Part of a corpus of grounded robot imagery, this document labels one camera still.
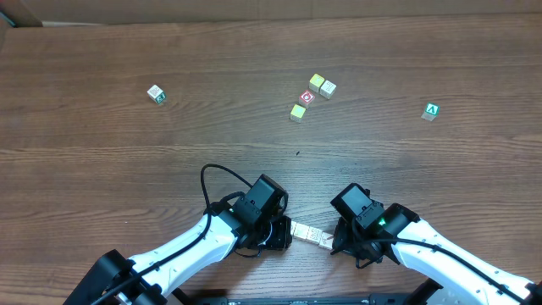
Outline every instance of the printed symbol on block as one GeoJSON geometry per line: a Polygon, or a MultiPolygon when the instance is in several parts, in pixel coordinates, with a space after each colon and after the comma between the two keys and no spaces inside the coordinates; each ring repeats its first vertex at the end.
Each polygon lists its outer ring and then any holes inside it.
{"type": "Polygon", "coordinates": [[[156,103],[161,103],[165,98],[166,94],[162,92],[162,94],[156,97],[156,103]]]}
{"type": "Polygon", "coordinates": [[[333,249],[333,235],[323,232],[322,239],[320,240],[320,243],[318,245],[328,250],[333,249]]]}
{"type": "Polygon", "coordinates": [[[308,230],[307,241],[319,244],[320,239],[322,239],[322,230],[310,227],[308,230]]]}
{"type": "Polygon", "coordinates": [[[158,87],[155,86],[155,87],[151,88],[150,92],[151,92],[151,94],[152,94],[153,96],[157,96],[158,93],[160,93],[160,88],[158,88],[158,87]]]}
{"type": "Polygon", "coordinates": [[[438,115],[439,114],[439,105],[435,105],[432,103],[428,103],[425,107],[425,112],[432,115],[438,115]]]}
{"type": "Polygon", "coordinates": [[[315,96],[309,90],[305,90],[299,96],[299,104],[305,108],[308,108],[311,105],[312,101],[314,101],[314,98],[315,96]]]}

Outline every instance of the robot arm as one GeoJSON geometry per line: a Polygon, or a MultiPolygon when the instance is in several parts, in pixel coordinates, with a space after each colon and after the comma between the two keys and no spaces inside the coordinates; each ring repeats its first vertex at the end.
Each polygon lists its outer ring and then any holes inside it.
{"type": "MultiPolygon", "coordinates": [[[[240,176],[222,166],[211,164],[240,176]]],[[[92,266],[64,305],[162,305],[174,289],[196,272],[226,258],[235,249],[281,250],[291,243],[291,220],[282,213],[288,194],[261,175],[245,194],[230,194],[208,204],[202,219],[190,230],[150,252],[125,259],[116,250],[92,266]],[[229,200],[237,197],[235,204],[229,200]]]]}
{"type": "MultiPolygon", "coordinates": [[[[522,299],[531,293],[526,288],[527,284],[532,283],[530,280],[497,269],[473,256],[445,239],[423,219],[410,223],[397,238],[425,241],[453,252],[497,283],[506,285],[508,290],[522,299]]],[[[428,304],[440,303],[442,298],[454,298],[463,304],[519,304],[518,300],[504,294],[464,264],[442,252],[403,242],[392,244],[391,249],[399,263],[428,276],[448,291],[445,297],[437,299],[437,296],[434,296],[428,299],[428,304]]]]}
{"type": "MultiPolygon", "coordinates": [[[[203,232],[206,223],[207,215],[204,215],[194,227],[181,236],[152,251],[129,258],[134,262],[132,269],[135,272],[141,272],[155,262],[179,251],[203,232]]],[[[161,294],[167,297],[199,270],[226,258],[234,250],[236,242],[237,236],[232,232],[232,228],[220,217],[213,216],[204,239],[154,272],[143,275],[142,279],[150,286],[160,286],[161,294]]],[[[121,304],[131,304],[130,299],[122,293],[118,295],[118,299],[121,304]]]]}
{"type": "Polygon", "coordinates": [[[354,256],[359,269],[380,263],[385,255],[436,282],[433,291],[413,294],[416,300],[408,304],[452,304],[445,302],[451,299],[457,304],[539,304],[531,301],[534,297],[530,295],[534,296],[539,287],[530,280],[476,258],[400,204],[384,210],[383,204],[369,195],[369,190],[350,184],[332,200],[341,219],[335,228],[331,254],[346,252],[354,256]],[[368,259],[369,263],[359,267],[360,259],[368,259]]]}

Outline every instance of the red symbol on block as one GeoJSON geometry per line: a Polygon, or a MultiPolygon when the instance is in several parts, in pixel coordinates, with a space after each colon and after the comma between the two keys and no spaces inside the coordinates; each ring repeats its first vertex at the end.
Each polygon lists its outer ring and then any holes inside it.
{"type": "Polygon", "coordinates": [[[309,91],[305,90],[300,96],[299,96],[299,102],[302,106],[308,106],[312,101],[314,100],[314,95],[309,91]]]}

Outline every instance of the white block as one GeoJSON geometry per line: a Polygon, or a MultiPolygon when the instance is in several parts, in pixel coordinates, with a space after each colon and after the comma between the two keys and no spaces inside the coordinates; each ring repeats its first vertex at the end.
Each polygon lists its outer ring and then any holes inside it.
{"type": "Polygon", "coordinates": [[[290,235],[294,235],[294,232],[296,231],[296,225],[297,225],[297,222],[295,222],[294,220],[291,221],[291,226],[290,226],[290,235]]]}
{"type": "Polygon", "coordinates": [[[307,241],[319,244],[322,239],[322,230],[310,227],[308,229],[307,241]]]}
{"type": "Polygon", "coordinates": [[[302,225],[300,223],[297,223],[296,229],[294,230],[294,237],[306,240],[308,235],[308,225],[302,225]]]}
{"type": "Polygon", "coordinates": [[[318,244],[319,247],[326,248],[328,250],[332,250],[333,247],[333,235],[322,232],[322,238],[320,239],[320,243],[318,244]]]}
{"type": "Polygon", "coordinates": [[[335,89],[337,89],[337,86],[331,81],[327,80],[320,87],[320,95],[327,99],[330,99],[333,93],[335,93],[335,89]]]}
{"type": "Polygon", "coordinates": [[[151,87],[151,89],[149,89],[147,91],[147,94],[149,95],[149,97],[152,98],[152,100],[154,102],[156,102],[157,104],[160,104],[162,103],[163,101],[165,101],[166,99],[166,94],[163,92],[162,89],[160,89],[159,86],[156,86],[156,85],[153,85],[151,87]]]}

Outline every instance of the yellow block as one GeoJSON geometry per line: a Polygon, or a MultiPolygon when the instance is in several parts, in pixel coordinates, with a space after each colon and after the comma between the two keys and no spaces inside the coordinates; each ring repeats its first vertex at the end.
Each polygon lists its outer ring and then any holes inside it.
{"type": "Polygon", "coordinates": [[[306,109],[304,109],[302,106],[295,105],[294,108],[291,110],[290,119],[297,123],[301,123],[305,111],[306,109]]]}
{"type": "Polygon", "coordinates": [[[320,90],[320,86],[322,86],[324,81],[325,79],[322,76],[315,74],[312,76],[312,79],[309,81],[308,87],[311,90],[318,92],[320,90]]]}

